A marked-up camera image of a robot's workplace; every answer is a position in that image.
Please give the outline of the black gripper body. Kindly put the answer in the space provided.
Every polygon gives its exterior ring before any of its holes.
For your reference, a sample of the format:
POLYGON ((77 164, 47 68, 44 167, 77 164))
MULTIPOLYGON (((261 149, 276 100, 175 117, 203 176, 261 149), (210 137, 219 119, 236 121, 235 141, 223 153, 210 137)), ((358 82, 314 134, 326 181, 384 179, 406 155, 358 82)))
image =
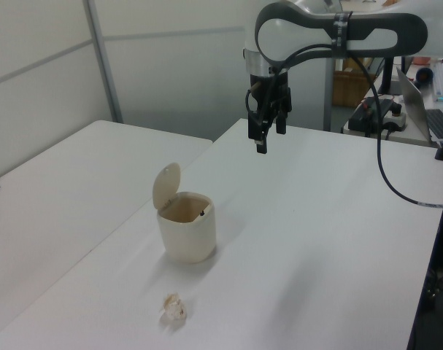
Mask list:
POLYGON ((286 71, 277 77, 250 75, 249 92, 246 97, 248 114, 260 114, 264 106, 268 107, 265 117, 276 117, 279 113, 288 116, 291 112, 291 95, 286 71))

